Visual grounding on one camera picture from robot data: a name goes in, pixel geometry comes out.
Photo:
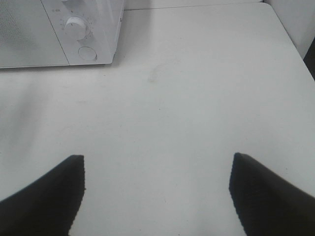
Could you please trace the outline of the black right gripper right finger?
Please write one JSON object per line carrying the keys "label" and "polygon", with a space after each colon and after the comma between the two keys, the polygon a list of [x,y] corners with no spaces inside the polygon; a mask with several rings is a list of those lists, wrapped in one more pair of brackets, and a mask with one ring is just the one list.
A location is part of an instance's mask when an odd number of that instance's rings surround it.
{"label": "black right gripper right finger", "polygon": [[229,192],[248,236],[315,234],[314,197],[247,154],[234,154]]}

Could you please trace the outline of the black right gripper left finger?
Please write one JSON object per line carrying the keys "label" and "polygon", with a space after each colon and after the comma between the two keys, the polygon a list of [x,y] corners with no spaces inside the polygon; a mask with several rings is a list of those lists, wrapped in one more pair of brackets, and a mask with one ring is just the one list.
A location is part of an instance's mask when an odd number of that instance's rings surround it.
{"label": "black right gripper left finger", "polygon": [[0,202],[2,236],[67,236],[85,193],[83,155],[71,155]]}

